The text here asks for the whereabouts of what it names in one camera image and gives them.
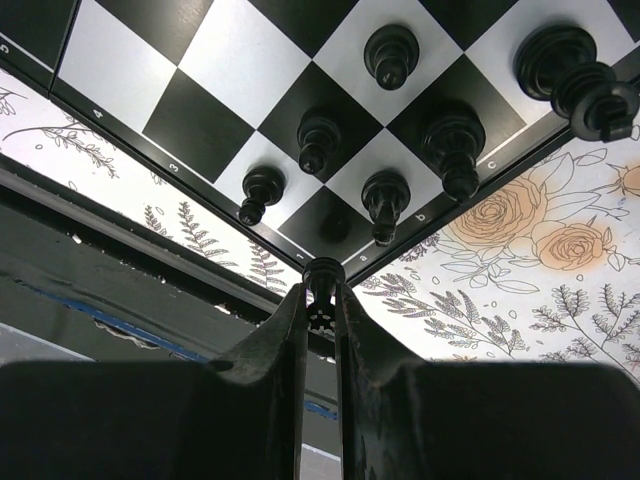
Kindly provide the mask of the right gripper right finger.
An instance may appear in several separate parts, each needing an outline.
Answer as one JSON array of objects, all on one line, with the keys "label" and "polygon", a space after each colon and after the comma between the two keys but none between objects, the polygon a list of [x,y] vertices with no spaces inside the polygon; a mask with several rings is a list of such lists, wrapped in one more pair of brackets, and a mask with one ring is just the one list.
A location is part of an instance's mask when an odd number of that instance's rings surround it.
[{"label": "right gripper right finger", "polygon": [[639,390],[598,364],[429,362],[336,289],[346,479],[635,479]]}]

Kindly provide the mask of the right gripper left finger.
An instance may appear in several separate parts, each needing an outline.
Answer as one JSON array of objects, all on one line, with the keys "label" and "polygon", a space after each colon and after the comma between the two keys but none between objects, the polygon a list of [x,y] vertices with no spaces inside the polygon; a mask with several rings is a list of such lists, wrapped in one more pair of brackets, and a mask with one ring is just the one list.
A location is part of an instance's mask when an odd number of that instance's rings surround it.
[{"label": "right gripper left finger", "polygon": [[15,362],[1,370],[5,479],[295,479],[306,294],[206,362]]}]

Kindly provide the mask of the black rook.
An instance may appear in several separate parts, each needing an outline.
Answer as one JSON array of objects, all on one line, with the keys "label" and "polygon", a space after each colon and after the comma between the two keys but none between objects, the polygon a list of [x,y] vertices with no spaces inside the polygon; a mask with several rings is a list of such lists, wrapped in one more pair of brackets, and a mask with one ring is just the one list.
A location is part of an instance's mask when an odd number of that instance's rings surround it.
[{"label": "black rook", "polygon": [[302,278],[306,290],[313,297],[306,307],[311,331],[335,342],[336,307],[332,300],[337,287],[346,278],[343,266],[330,257],[315,258],[305,267]]}]

